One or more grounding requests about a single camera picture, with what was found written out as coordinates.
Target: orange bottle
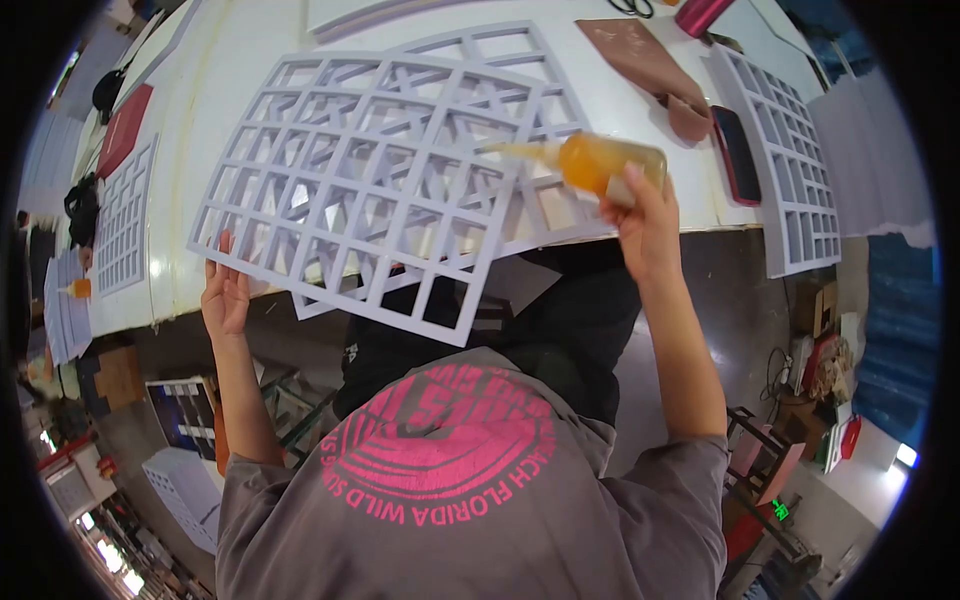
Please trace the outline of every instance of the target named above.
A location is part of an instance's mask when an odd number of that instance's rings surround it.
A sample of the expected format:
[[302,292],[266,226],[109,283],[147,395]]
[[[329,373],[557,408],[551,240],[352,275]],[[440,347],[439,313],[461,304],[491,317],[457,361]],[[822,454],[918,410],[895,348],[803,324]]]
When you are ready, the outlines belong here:
[[93,289],[89,279],[74,279],[70,285],[60,291],[71,298],[90,298]]
[[638,165],[657,189],[663,188],[666,177],[666,155],[660,148],[593,133],[574,133],[560,145],[496,144],[491,149],[538,160],[563,173],[564,181],[573,187],[606,196],[628,208],[635,200],[622,179],[627,162]]

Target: phone screen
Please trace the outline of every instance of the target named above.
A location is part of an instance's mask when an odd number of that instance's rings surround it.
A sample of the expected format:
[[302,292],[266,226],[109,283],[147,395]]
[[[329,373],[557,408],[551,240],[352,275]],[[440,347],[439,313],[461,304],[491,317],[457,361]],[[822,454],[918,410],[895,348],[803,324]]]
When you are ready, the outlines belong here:
[[759,204],[760,182],[756,178],[754,157],[750,153],[750,145],[747,143],[747,135],[743,131],[740,117],[726,108],[710,108],[723,135],[720,141],[726,149],[727,161],[733,170],[732,176],[736,187],[734,195],[739,200]]

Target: red box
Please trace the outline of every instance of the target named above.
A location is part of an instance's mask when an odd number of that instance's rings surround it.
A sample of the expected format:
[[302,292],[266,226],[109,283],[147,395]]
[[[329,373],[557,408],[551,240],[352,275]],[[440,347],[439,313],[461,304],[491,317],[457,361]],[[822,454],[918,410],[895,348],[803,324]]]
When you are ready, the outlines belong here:
[[100,149],[100,159],[97,161],[98,180],[106,179],[120,166],[124,158],[133,152],[136,135],[140,132],[140,122],[143,121],[143,113],[147,110],[152,93],[154,89],[150,85],[138,85],[123,106],[113,113],[107,125],[104,145]]

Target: white work table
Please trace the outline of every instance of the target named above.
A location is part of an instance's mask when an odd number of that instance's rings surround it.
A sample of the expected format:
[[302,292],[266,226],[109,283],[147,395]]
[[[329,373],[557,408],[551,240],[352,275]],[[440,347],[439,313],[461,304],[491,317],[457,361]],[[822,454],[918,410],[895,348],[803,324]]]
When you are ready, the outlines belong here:
[[[603,0],[466,3],[402,17],[322,48],[306,32],[299,0],[194,1],[202,4],[180,45],[147,79],[154,92],[136,147],[155,134],[158,145],[147,199],[146,276],[105,298],[94,297],[89,311],[94,336],[156,324],[200,308],[204,265],[199,256],[186,250],[189,230],[241,113],[270,68],[287,53],[385,50],[445,31],[533,20],[595,132],[658,146],[666,152],[683,231],[760,224],[758,209],[732,200],[712,136],[697,144],[677,137],[667,124],[666,110],[609,67],[577,28],[577,19],[624,16]],[[709,49],[676,26],[675,9],[662,4],[655,8],[657,16],[644,20],[643,25],[700,85],[708,102],[723,105],[707,68]],[[156,34],[168,36],[167,26],[161,25]],[[795,87],[805,102],[823,93],[806,56],[776,37],[750,0],[736,0],[710,30],[739,41],[756,64]],[[92,127],[84,131],[89,135]],[[102,131],[93,134],[103,136]],[[82,137],[78,162],[85,148],[86,138]]]

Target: cardboard box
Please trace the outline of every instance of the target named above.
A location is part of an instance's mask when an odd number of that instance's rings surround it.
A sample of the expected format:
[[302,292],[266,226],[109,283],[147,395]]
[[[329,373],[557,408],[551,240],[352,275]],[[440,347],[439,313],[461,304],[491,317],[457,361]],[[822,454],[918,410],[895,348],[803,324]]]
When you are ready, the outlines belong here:
[[127,346],[97,356],[100,371],[93,375],[97,395],[107,399],[111,411],[142,400],[145,395],[136,348]]
[[812,461],[831,424],[814,414],[817,402],[810,402],[806,396],[784,395],[781,400],[783,404],[774,430],[793,444],[806,443],[801,458]]
[[797,284],[793,326],[814,338],[833,327],[837,317],[837,282]]

